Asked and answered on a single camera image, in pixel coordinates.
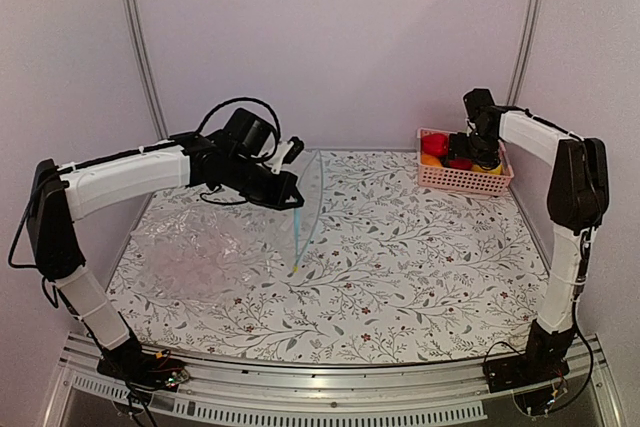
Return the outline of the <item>clear zip top bag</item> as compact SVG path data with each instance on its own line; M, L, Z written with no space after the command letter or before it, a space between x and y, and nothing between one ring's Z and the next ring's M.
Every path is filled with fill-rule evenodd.
M134 290L160 299L214 303L297 271L318 224L324 188L319 151L289 167L304 204L276 211L241 202L228 188L162 191L132 239L141 264Z

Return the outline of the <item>red toy pomegranate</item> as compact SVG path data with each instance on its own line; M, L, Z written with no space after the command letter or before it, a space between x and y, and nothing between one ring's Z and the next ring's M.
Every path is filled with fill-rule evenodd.
M469 171L473 167L473 162L466 158L456 158L449 160L448 166L457 170Z

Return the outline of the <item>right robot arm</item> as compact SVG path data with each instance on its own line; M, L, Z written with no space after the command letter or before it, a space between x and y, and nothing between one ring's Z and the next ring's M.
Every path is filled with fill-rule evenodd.
M499 106L491 92L475 88L463 97L467 130L454 135L453 155L482 168L498 164L510 143L551 168L546 206L554 244L546 292L532 322L517 374L537 383L561 361L574 336L576 305L584 290L597 230L609 206L606 147L517 106Z

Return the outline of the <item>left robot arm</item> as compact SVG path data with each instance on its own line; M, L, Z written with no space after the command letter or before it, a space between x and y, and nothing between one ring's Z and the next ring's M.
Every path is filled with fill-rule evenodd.
M135 334L107 299L86 266L74 224L103 208L135 197L181 187L229 188L243 203L276 211L303 206L298 178L285 170L304 149L285 141L279 120L266 121L233 99L236 110L219 130L198 126L150 146L81 163L41 161L18 230L29 237L30 268L53 285L84 323L111 366L128 381L148 373Z

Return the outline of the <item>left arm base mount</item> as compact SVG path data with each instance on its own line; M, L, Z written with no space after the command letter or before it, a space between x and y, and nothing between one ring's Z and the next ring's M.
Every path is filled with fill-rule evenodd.
M136 388L176 391L190 379L186 364L174 358L169 349L145 352L132 333L121 345L113 349L100 346L100 351L98 372Z

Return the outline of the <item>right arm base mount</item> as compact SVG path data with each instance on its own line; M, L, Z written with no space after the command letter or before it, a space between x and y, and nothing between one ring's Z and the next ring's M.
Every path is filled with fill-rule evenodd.
M508 354L492 357L491 352L496 347L505 347ZM534 363L527 360L524 352L506 341L499 341L491 345L483 357L482 372L489 391L497 393L563 379L570 370L565 359Z

